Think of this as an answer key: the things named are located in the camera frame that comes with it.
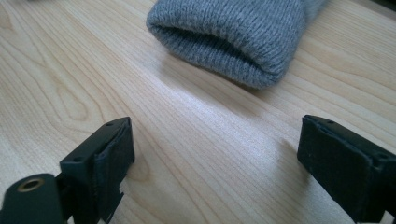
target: wooden table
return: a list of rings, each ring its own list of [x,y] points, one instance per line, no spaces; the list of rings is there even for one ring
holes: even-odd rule
[[[112,223],[352,223],[296,159],[301,118],[396,153],[396,13],[331,1],[285,78],[249,91],[169,54],[145,25],[154,2],[0,2],[0,200],[129,116],[136,163]]]

